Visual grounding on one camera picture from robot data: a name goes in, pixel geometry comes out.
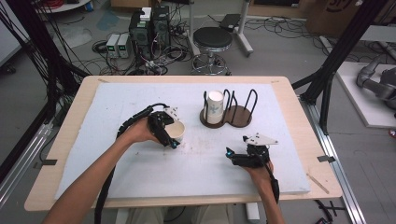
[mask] white surface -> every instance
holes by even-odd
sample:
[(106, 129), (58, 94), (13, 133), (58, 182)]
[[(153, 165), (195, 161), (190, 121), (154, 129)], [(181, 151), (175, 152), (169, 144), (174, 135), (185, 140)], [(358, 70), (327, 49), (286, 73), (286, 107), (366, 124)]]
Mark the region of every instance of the white surface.
[(128, 220), (129, 216), (129, 208), (119, 208), (117, 210), (117, 217), (116, 217), (116, 223), (115, 224), (126, 224), (126, 221)]
[[(383, 101), (376, 98), (372, 91), (360, 88), (356, 85), (358, 73), (366, 65), (367, 63), (343, 63), (338, 69), (337, 76), (367, 127), (395, 128), (396, 119), (393, 115), (396, 111), (390, 109)], [(395, 65), (380, 64), (375, 69), (372, 80), (379, 82), (382, 72), (394, 66)]]
[(245, 207), (247, 209), (247, 220), (251, 223), (259, 223), (260, 213), (257, 203), (246, 203)]
[(396, 42), (396, 27), (371, 25), (361, 40)]
[[(200, 122), (204, 91), (224, 89), (235, 91), (241, 105), (251, 89), (258, 93), (252, 121), (246, 128), (225, 124), (208, 129)], [(280, 192), (310, 190), (271, 85), (103, 83), (70, 151), (56, 198), (114, 142), (125, 120), (156, 103), (178, 107), (178, 117), (186, 126), (182, 144), (177, 149), (154, 142), (133, 145), (117, 164), (108, 198), (257, 195), (246, 171), (225, 157), (226, 147), (246, 153), (242, 136), (255, 133), (279, 141), (271, 146), (270, 155)]]
[[(62, 35), (62, 39), (66, 41), (67, 46), (71, 49), (92, 40), (91, 31), (84, 29), (82, 26), (58, 25), (58, 28)], [(59, 36), (55, 35), (52, 40), (57, 47), (63, 46), (63, 42), (61, 42)]]

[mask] wooden table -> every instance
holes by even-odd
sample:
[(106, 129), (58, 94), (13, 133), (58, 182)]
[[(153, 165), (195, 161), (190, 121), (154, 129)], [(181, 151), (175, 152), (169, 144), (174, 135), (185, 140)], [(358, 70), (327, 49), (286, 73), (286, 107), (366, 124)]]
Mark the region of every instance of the wooden table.
[[(276, 94), (283, 117), (289, 127), (290, 135), (309, 181), (311, 191), (305, 194), (281, 195), (280, 200), (303, 200), (339, 198), (341, 187), (327, 162), (319, 162), (323, 150), (314, 131), (285, 77), (86, 77), (70, 107), (58, 136), (47, 157), (57, 160), (54, 166), (43, 166), (25, 202), (28, 211), (50, 210), (55, 203), (54, 195), (64, 171), (68, 153), (78, 136), (78, 130), (90, 108), (96, 88), (100, 83), (255, 83), (271, 84)], [(150, 199), (108, 199), (105, 207), (172, 206), (211, 203), (251, 203), (259, 202), (255, 196), (189, 196), (177, 198)]]

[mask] white paper cup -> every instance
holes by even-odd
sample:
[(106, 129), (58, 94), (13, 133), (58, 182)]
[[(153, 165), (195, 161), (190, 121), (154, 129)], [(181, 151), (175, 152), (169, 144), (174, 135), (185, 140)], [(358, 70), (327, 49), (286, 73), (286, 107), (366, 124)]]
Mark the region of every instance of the white paper cup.
[(207, 97), (207, 115), (210, 117), (217, 117), (223, 113), (224, 95), (221, 91), (210, 91)]
[(220, 114), (220, 115), (216, 115), (216, 116), (207, 116), (207, 122), (208, 123), (210, 123), (210, 124), (217, 124), (217, 123), (220, 123), (221, 122), (221, 119), (222, 119), (222, 114)]
[(175, 120), (174, 123), (166, 125), (165, 130), (171, 138), (175, 138), (179, 143), (183, 140), (185, 127), (182, 122)]

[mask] wire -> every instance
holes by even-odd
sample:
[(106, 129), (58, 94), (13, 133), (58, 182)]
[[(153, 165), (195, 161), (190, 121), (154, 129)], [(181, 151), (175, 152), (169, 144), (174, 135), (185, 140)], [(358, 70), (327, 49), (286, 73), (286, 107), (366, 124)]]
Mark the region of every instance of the wire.
[[(312, 44), (315, 48), (321, 49), (324, 55), (329, 55), (327, 47), (324, 46), (319, 36), (310, 34), (308, 31), (306, 31), (304, 21), (292, 20), (286, 17), (270, 17), (263, 20), (253, 19), (246, 21), (246, 27), (251, 30), (264, 29), (268, 32), (275, 33), (276, 35), (284, 38), (311, 38)], [(328, 38), (328, 40), (332, 46), (335, 46), (337, 43), (337, 40), (332, 41), (330, 40), (330, 38)], [(391, 57), (388, 56), (388, 52), (384, 51), (382, 47), (378, 46), (376, 42), (368, 43), (364, 41), (364, 46), (376, 54), (383, 54), (384, 63), (391, 63), (391, 60), (389, 59)], [(354, 53), (350, 53), (346, 58), (352, 62), (360, 63), (365, 61), (371, 61), (375, 56), (358, 56)]]
[(84, 19), (85, 19), (85, 17), (81, 17), (81, 19), (76, 20), (76, 21), (69, 21), (69, 22), (60, 22), (60, 21), (58, 21), (58, 23), (63, 24), (63, 25), (68, 25), (68, 24), (79, 22), (79, 21), (83, 21)]
[(207, 17), (209, 17), (210, 19), (212, 19), (213, 21), (217, 22), (218, 24), (220, 24), (219, 21), (216, 21), (213, 17), (211, 17), (210, 15), (207, 15)]
[(178, 219), (179, 217), (181, 217), (181, 215), (183, 214), (184, 210), (186, 209), (186, 206), (183, 207), (183, 209), (181, 210), (181, 212), (174, 218), (172, 219), (168, 219), (168, 220), (164, 220), (163, 222), (171, 222), (171, 221), (175, 221), (176, 219)]
[(329, 210), (327, 210), (327, 208), (326, 208), (326, 206), (324, 206), (323, 202), (321, 202), (320, 200), (314, 200), (314, 201), (318, 204), (319, 208), (321, 208), (323, 210), (324, 214), (326, 215), (327, 220), (330, 223), (332, 223), (333, 222), (332, 214), (330, 214)]
[(95, 53), (107, 53), (106, 40), (99, 40), (92, 44), (92, 51)]

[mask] hand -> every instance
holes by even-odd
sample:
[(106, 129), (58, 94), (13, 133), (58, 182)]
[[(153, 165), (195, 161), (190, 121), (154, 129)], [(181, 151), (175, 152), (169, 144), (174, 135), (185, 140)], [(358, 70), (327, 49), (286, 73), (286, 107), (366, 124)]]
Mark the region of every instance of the hand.
[(155, 137), (149, 130), (148, 118), (138, 120), (135, 124), (129, 127), (125, 133), (120, 136), (120, 138), (126, 139), (130, 145), (148, 140), (159, 143), (157, 137)]
[[(271, 172), (274, 172), (274, 165), (269, 161), (267, 166), (270, 168)], [(250, 167), (242, 167), (244, 168), (249, 174), (251, 179), (256, 185), (260, 185), (262, 182), (271, 182), (270, 174), (265, 167), (260, 168), (250, 168)]]

